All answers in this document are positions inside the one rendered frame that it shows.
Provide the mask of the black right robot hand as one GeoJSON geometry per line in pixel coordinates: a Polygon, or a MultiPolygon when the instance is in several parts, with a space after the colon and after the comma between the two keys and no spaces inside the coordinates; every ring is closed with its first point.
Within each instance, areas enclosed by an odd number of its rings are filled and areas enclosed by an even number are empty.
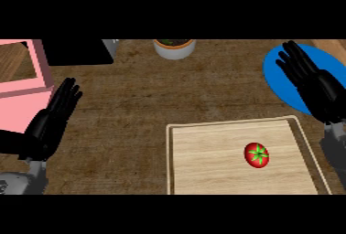
{"type": "Polygon", "coordinates": [[[320,69],[297,43],[282,43],[274,61],[301,97],[313,118],[325,125],[346,122],[346,88],[326,69],[320,69]]]}

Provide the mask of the blue plate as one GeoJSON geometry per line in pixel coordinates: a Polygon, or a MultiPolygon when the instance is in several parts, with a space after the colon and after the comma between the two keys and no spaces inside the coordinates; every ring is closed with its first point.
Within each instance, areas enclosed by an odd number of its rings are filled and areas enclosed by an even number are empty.
{"type": "MultiPolygon", "coordinates": [[[[308,55],[317,68],[325,69],[332,74],[340,84],[346,88],[346,65],[322,49],[311,47],[307,44],[300,44],[300,48],[308,55]]],[[[283,71],[274,64],[274,61],[279,59],[277,52],[282,50],[282,46],[277,45],[266,53],[261,60],[261,75],[274,96],[292,107],[294,110],[304,114],[310,114],[291,81],[286,78],[283,71]]]]}

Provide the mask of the red tomato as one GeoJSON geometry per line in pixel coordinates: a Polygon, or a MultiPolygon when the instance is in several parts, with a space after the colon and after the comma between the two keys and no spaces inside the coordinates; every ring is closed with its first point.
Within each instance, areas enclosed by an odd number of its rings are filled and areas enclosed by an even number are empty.
{"type": "Polygon", "coordinates": [[[254,168],[263,168],[269,159],[269,151],[260,143],[249,143],[243,147],[243,160],[254,168]]]}

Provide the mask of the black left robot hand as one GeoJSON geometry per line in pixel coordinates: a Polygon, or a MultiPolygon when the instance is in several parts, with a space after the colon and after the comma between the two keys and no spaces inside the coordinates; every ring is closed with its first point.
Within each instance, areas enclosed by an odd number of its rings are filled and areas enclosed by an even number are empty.
{"type": "Polygon", "coordinates": [[[64,78],[47,107],[36,112],[23,133],[0,129],[0,154],[16,154],[19,160],[32,161],[45,161],[53,156],[81,97],[75,78],[64,78]]]}

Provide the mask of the grey metal object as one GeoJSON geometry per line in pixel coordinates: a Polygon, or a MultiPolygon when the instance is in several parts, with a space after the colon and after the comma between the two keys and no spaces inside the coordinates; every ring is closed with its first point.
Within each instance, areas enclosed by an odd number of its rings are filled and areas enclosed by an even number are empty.
{"type": "Polygon", "coordinates": [[[116,55],[116,50],[118,50],[118,40],[116,39],[104,39],[101,41],[101,43],[104,44],[110,58],[113,58],[116,55]]]}

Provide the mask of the white plant pot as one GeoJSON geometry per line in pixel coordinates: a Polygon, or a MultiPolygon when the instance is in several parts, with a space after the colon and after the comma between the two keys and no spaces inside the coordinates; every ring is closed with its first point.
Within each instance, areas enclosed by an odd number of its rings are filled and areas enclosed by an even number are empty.
{"type": "Polygon", "coordinates": [[[153,39],[152,43],[158,55],[164,59],[169,60],[184,59],[192,54],[196,45],[196,41],[193,39],[189,39],[177,46],[162,44],[158,39],[153,39]]]}

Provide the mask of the pale wooden tray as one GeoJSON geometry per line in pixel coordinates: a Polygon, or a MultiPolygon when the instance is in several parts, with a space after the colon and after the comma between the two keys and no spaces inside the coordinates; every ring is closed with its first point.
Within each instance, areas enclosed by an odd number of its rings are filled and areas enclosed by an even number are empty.
{"type": "Polygon", "coordinates": [[[167,193],[329,194],[295,116],[169,124],[165,127],[167,193]],[[260,143],[269,164],[254,168],[243,147],[260,143]]]}

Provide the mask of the pink open box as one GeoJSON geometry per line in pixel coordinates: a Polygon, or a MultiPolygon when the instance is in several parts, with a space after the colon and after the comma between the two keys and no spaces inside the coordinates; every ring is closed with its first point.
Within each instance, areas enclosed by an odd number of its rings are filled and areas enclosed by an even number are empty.
{"type": "Polygon", "coordinates": [[[0,39],[0,129],[22,133],[38,110],[47,106],[54,80],[38,39],[0,39]],[[13,80],[29,56],[35,75],[13,80]]]}

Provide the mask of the black flat appliance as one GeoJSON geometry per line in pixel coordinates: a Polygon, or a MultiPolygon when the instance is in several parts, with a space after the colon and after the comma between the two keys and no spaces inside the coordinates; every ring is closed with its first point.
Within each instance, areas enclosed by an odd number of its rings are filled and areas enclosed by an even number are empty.
{"type": "Polygon", "coordinates": [[[107,65],[113,63],[103,39],[98,38],[44,38],[42,57],[50,67],[107,65]]]}

